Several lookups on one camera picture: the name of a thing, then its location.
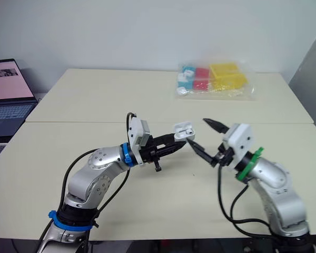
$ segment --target yellow block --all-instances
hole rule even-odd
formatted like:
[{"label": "yellow block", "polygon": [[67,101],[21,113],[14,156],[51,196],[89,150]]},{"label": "yellow block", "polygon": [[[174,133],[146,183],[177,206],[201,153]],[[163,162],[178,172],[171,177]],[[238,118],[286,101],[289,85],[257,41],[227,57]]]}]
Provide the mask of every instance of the yellow block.
[{"label": "yellow block", "polygon": [[210,83],[215,91],[239,89],[248,83],[235,63],[211,64]]}]

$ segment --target white table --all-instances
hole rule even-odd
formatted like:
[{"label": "white table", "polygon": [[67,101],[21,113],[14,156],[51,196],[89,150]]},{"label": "white table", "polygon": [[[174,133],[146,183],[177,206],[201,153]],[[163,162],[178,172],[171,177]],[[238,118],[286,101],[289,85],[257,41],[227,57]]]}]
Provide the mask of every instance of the white table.
[{"label": "white table", "polygon": [[[171,132],[171,124],[149,122],[154,137]],[[263,156],[288,168],[308,210],[316,234],[316,127],[313,124],[252,124]],[[221,135],[205,123],[194,124],[196,141],[215,152]],[[0,155],[0,238],[36,239],[56,209],[63,175],[81,153],[126,140],[124,123],[25,123]],[[83,159],[74,171],[85,162]],[[128,182],[97,220],[91,240],[243,237],[224,219],[217,196],[217,169],[187,144],[154,165],[132,169]],[[117,177],[105,197],[118,187]],[[223,173],[226,209],[243,188],[233,172]],[[236,218],[263,218],[260,198],[250,188],[236,205]],[[265,233],[262,225],[244,226]]]},{"label": "white table", "polygon": [[279,73],[255,76],[256,101],[186,100],[176,72],[69,69],[27,122],[125,122],[129,111],[150,123],[202,118],[222,122],[313,123]]}]

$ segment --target laptop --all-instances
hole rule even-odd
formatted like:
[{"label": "laptop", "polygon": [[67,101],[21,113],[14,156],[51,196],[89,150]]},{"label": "laptop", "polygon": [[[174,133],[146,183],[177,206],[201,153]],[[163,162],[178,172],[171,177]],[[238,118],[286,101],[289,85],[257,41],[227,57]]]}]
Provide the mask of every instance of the laptop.
[{"label": "laptop", "polygon": [[0,142],[8,142],[36,105],[15,60],[0,60]]}]

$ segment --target green ring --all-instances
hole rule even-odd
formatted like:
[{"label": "green ring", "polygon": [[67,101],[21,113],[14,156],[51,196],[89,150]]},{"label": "green ring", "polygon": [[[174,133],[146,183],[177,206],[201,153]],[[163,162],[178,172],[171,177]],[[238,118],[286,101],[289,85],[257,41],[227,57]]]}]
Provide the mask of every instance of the green ring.
[{"label": "green ring", "polygon": [[238,174],[237,179],[239,181],[243,181],[245,179],[245,177],[248,175],[248,173],[252,170],[252,168],[254,167],[255,162],[257,161],[257,159],[261,155],[263,149],[264,149],[263,147],[259,147],[259,149],[256,150],[256,152],[254,153],[252,159],[249,161],[247,166],[243,169],[243,171],[241,171]]}]

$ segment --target red block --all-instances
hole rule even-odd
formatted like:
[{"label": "red block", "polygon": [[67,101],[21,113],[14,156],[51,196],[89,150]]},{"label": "red block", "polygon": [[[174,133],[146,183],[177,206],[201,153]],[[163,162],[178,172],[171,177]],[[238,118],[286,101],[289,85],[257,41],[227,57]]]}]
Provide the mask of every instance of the red block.
[{"label": "red block", "polygon": [[197,67],[195,69],[195,79],[200,80],[200,79],[208,79],[210,74],[210,70],[204,69],[202,67]]},{"label": "red block", "polygon": [[195,80],[193,82],[193,89],[194,90],[207,91],[208,88],[209,88],[209,81],[208,80]]}]

